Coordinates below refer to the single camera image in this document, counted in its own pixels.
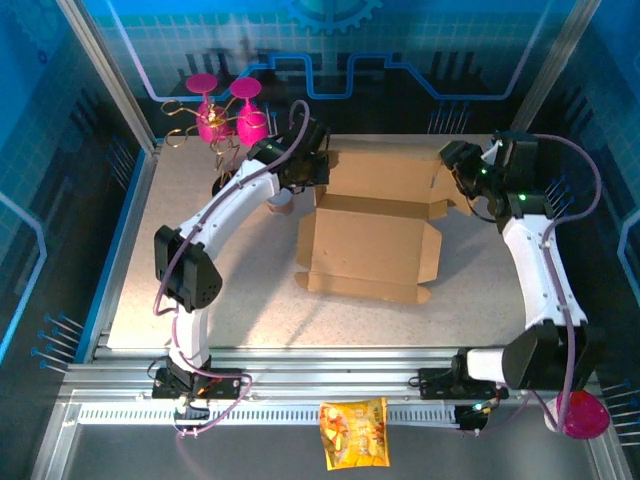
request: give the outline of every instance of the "cardboard box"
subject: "cardboard box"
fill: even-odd
[[[329,185],[300,221],[296,282],[313,292],[424,303],[442,235],[427,220],[470,213],[438,151],[420,145],[332,142]]]

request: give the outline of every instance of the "robotic arm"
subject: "robotic arm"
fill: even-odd
[[[506,132],[493,142],[485,154],[478,145],[451,142],[440,155],[463,195],[469,200],[488,199],[489,213],[515,262],[525,303],[525,331],[503,348],[461,352],[454,368],[459,368],[460,378],[513,389],[562,390],[569,319],[576,339],[571,389],[582,389],[602,358],[604,335],[588,325],[571,291],[556,244],[553,209],[546,195],[534,188],[538,139]]]
[[[207,324],[209,305],[222,288],[222,277],[213,262],[233,232],[282,188],[304,189],[328,183],[328,157],[324,151],[318,153],[325,138],[328,143],[328,129],[310,118],[301,133],[303,124],[302,117],[298,117],[289,132],[257,142],[248,159],[207,205],[177,229],[163,226],[156,232],[156,278],[166,284],[163,293],[177,302],[178,319],[174,322],[167,368],[158,372],[162,378],[156,382],[170,388],[161,389],[157,395],[154,390],[154,397],[173,398],[183,393],[199,396],[203,387],[211,383],[197,370],[214,372]],[[300,135],[292,155],[281,163],[285,151]],[[184,251],[168,271],[180,248]]]

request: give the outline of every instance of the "white tabletop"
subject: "white tabletop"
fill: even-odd
[[[350,135],[359,140],[423,143],[440,148],[444,135]],[[484,144],[487,137],[467,137]],[[211,198],[214,160],[191,138],[165,147],[149,193],[136,244],[111,327],[112,348],[161,348],[170,336],[169,316],[151,307],[153,236],[177,227]],[[310,191],[296,197],[283,217],[266,206],[232,235],[216,267],[224,279],[209,321],[211,346],[484,346],[505,344],[525,324],[524,302],[509,250],[495,226],[455,209],[433,222],[443,235],[438,279],[423,305],[402,305],[307,292],[294,273],[299,219],[313,210]]]

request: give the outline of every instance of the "snack bag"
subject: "snack bag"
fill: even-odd
[[[320,405],[327,469],[389,467],[387,399]]]

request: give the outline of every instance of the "purple cable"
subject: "purple cable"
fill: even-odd
[[[562,143],[572,148],[576,152],[578,152],[582,156],[582,158],[586,160],[586,162],[589,164],[589,167],[593,171],[593,176],[596,184],[596,191],[593,196],[593,200],[591,201],[591,205],[589,205],[589,208],[587,208],[582,213],[578,213],[575,215],[568,215],[566,217],[555,219],[553,222],[551,222],[551,224],[549,224],[547,229],[544,231],[544,234],[542,235],[542,245],[544,246],[545,244],[547,244],[549,240],[549,236],[551,235],[551,232],[553,232],[553,230],[558,225],[562,225],[563,223],[573,222],[576,220],[582,220],[586,216],[590,215],[596,209],[598,202],[600,201],[600,195],[602,194],[602,178],[600,176],[600,172],[598,171],[598,167],[596,166],[591,156],[589,156],[589,154],[584,149],[582,149],[582,147],[580,147],[579,145],[575,144],[571,140],[568,140],[563,137],[559,137],[557,135],[536,134],[535,136],[542,140],[553,140],[553,141]],[[542,254],[547,264],[547,268],[549,269],[549,273],[551,274],[551,281],[553,282],[553,286],[558,292],[558,301],[560,302],[560,308],[562,308],[562,316],[564,317],[564,321],[567,325],[567,370],[564,377],[564,385],[562,390],[562,402],[560,404],[560,412],[558,414],[558,422],[556,427],[556,430],[562,433],[564,431],[564,424],[567,419],[567,413],[569,412],[571,384],[573,383],[573,373],[575,368],[575,359],[576,359],[575,330],[573,328],[573,320],[571,319],[571,313],[567,308],[567,299],[564,295],[564,291],[562,290],[562,284],[560,282],[560,278],[558,277],[558,272],[556,270],[556,267],[553,263],[553,259],[551,257],[551,249],[543,248]],[[545,414],[548,417],[550,417],[549,418],[550,420],[553,421],[552,425],[556,424],[555,420],[551,416],[551,412],[549,412],[549,409],[546,408],[546,405],[544,404],[542,399],[539,396],[537,396],[537,398],[538,398],[538,401],[541,402],[542,405],[544,405],[543,408],[545,409]]]
[[[191,230],[191,232],[189,232],[189,234],[187,235],[185,240],[182,242],[182,244],[180,245],[180,247],[176,251],[175,255],[173,256],[173,258],[169,262],[169,265],[167,266],[167,270],[166,270],[166,272],[164,272],[164,275],[163,275],[162,280],[160,282],[160,288],[158,289],[158,293],[156,295],[156,298],[155,298],[155,301],[154,301],[154,304],[153,304],[153,313],[155,315],[157,315],[157,316],[162,316],[162,315],[165,315],[165,314],[167,314],[169,312],[174,312],[175,313],[175,316],[173,318],[173,322],[172,322],[172,325],[171,325],[171,340],[173,341],[173,344],[176,346],[176,348],[178,350],[178,353],[180,354],[180,357],[182,358],[182,360],[190,368],[192,368],[195,373],[198,373],[199,375],[202,375],[204,377],[214,378],[214,379],[216,379],[216,378],[244,378],[244,379],[247,380],[247,386],[240,393],[238,398],[224,412],[222,412],[215,420],[213,420],[211,423],[209,423],[208,425],[206,425],[204,427],[194,428],[192,430],[185,430],[184,432],[182,432],[184,435],[197,436],[200,433],[204,433],[207,430],[210,430],[211,428],[215,427],[218,423],[220,423],[222,420],[224,420],[227,417],[227,415],[229,415],[229,413],[231,413],[231,411],[235,407],[237,407],[238,404],[247,395],[247,393],[249,392],[249,390],[253,386],[253,378],[251,377],[251,375],[248,375],[246,373],[235,374],[235,375],[234,374],[211,373],[211,372],[207,372],[205,370],[200,370],[195,365],[193,365],[187,359],[187,357],[184,355],[184,353],[182,353],[182,351],[180,350],[180,344],[178,343],[177,321],[178,321],[179,306],[176,303],[176,307],[175,308],[166,308],[166,309],[160,311],[160,302],[162,301],[162,296],[164,295],[164,292],[167,290],[167,286],[168,286],[168,283],[169,283],[169,278],[171,278],[171,274],[173,273],[173,270],[175,269],[176,265],[178,264],[178,261],[180,260],[180,257],[184,254],[185,250],[187,249],[187,246],[191,243],[191,240],[193,240],[193,238],[198,234],[198,232],[202,231],[204,222],[206,222],[206,220],[211,216],[211,214],[215,211],[215,209],[225,199],[227,199],[229,197],[229,195],[231,195],[233,192],[235,192],[239,188],[242,188],[242,185],[244,183],[248,183],[248,182],[252,181],[253,179],[259,177],[263,173],[265,173],[265,172],[267,172],[267,171],[269,171],[269,170],[271,170],[271,169],[273,169],[275,167],[278,167],[282,163],[286,162],[289,159],[289,157],[291,156],[291,154],[294,152],[294,150],[298,147],[298,145],[302,141],[302,138],[303,138],[303,136],[304,136],[304,134],[305,134],[305,132],[307,130],[307,126],[309,125],[309,118],[311,116],[311,111],[309,109],[309,105],[307,104],[307,102],[305,102],[304,100],[296,100],[295,102],[293,102],[293,105],[291,105],[291,108],[289,109],[289,126],[293,125],[293,115],[294,115],[295,109],[296,109],[296,107],[298,105],[301,105],[302,108],[304,109],[304,117],[303,117],[303,120],[302,120],[302,125],[300,127],[300,131],[298,132],[298,135],[296,136],[296,138],[293,141],[293,143],[291,144],[291,146],[276,161],[272,162],[270,165],[264,166],[260,170],[258,170],[256,172],[254,172],[253,174],[249,175],[244,180],[239,181],[238,183],[230,186],[227,190],[223,190],[218,195],[218,197],[211,203],[209,208],[202,215],[202,217],[200,218],[200,221],[194,225],[194,227]]]

